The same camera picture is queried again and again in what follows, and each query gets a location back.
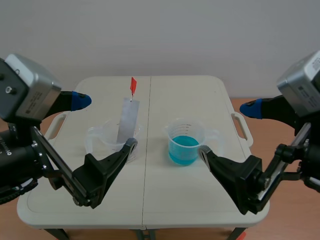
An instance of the red flag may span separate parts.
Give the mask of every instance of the red flag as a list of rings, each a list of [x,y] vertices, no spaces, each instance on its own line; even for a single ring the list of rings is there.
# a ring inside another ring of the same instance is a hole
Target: red flag
[[[137,81],[135,80],[134,77],[131,77],[131,86],[130,86],[130,90],[131,90],[131,94],[132,96],[134,96],[135,92],[136,92],[136,87],[137,87]]]

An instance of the white folding table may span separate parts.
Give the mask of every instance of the white folding table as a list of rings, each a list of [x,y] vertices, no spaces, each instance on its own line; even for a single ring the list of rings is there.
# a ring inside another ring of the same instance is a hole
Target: white folding table
[[[62,113],[52,122],[46,137],[72,170],[84,163],[87,129],[108,119],[120,119],[123,97],[130,94],[129,76],[100,76],[83,80],[77,92],[92,98],[86,109]],[[126,164],[96,209],[78,207],[65,189],[54,191],[45,178],[21,196],[17,212],[22,221],[67,239],[62,229],[149,230],[150,238],[161,228],[234,227],[230,239],[260,222],[269,203],[257,215],[242,215],[223,187],[197,159],[190,166],[175,165],[168,157],[168,139],[162,129],[175,118],[192,117],[217,129],[224,140],[223,156],[243,162],[253,144],[244,118],[234,112],[224,84],[212,76],[136,77],[134,95],[140,101],[138,157]],[[246,139],[238,136],[232,117],[239,120]],[[206,143],[213,150],[217,143]]]

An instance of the table seam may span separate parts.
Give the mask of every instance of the table seam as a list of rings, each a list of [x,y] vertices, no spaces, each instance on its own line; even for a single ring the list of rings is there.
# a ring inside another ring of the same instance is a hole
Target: table seam
[[[148,133],[149,133],[149,115],[150,115],[150,96],[151,96],[151,78],[150,76],[150,86],[149,86],[149,106],[148,106],[148,121],[146,126],[146,145],[145,145],[145,162],[144,162],[144,182],[143,182],[143,198],[142,198],[142,218],[141,226],[144,223],[144,205],[145,205],[145,189],[146,189],[146,171],[147,171],[147,150],[148,150]]]

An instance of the measuring cup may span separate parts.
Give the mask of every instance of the measuring cup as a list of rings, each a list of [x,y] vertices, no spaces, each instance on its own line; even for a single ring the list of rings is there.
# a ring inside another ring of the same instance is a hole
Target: measuring cup
[[[142,131],[142,126],[137,124],[134,130],[133,137],[138,140],[139,134]],[[87,154],[92,154],[94,151],[93,141],[99,139],[104,143],[104,150],[107,150],[107,154],[111,155],[122,149],[125,142],[117,143],[119,130],[119,121],[110,119],[104,123],[103,126],[91,127],[88,129],[84,140],[84,146]],[[138,147],[135,147],[132,153],[127,159],[127,163],[133,161],[137,157]]]
[[[206,129],[194,119],[177,118],[164,128],[168,136],[170,158],[177,164],[190,165],[198,158],[198,147],[207,140],[216,140],[218,156],[223,155],[224,144],[218,130]]]

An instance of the wooden floor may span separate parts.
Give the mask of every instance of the wooden floor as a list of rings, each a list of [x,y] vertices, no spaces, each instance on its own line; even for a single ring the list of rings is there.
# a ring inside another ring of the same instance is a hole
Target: wooden floor
[[[250,99],[234,99],[236,111]],[[42,124],[46,131],[52,117]],[[290,144],[294,131],[289,126],[273,120],[246,118],[254,139],[251,152],[262,158],[264,167],[270,162],[278,144]],[[6,128],[0,122],[0,131]],[[295,171],[292,164],[288,171]],[[20,221],[14,200],[0,206],[0,240],[54,240],[44,230],[32,229]],[[247,229],[245,240],[306,240],[320,239],[320,194],[304,186],[302,181],[282,182],[270,201],[268,216],[258,225]],[[161,229],[156,232],[157,240],[223,240],[231,229],[227,228],[184,228]],[[130,230],[70,229],[66,230],[71,240],[134,240]]]

